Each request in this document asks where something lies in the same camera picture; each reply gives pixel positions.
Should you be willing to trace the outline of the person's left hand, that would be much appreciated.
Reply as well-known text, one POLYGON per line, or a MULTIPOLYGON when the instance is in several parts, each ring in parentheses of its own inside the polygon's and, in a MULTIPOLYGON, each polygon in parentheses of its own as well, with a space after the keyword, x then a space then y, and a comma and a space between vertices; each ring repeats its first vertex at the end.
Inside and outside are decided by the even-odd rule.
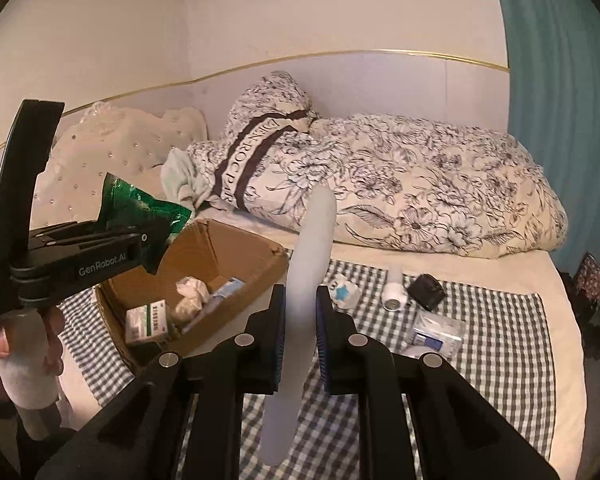
MULTIPOLYGON (((46 357, 43 361, 44 370, 47 374, 59 377, 64 371, 64 362, 62 362, 64 348, 62 348, 58 335, 65 328, 65 318, 58 307, 51 307, 44 313, 43 321, 48 343, 46 357)), ((6 321, 0 321, 0 359, 9 357, 14 341, 12 329, 8 328, 6 321)), ((9 398, 0 378, 0 404, 8 402, 9 398)))

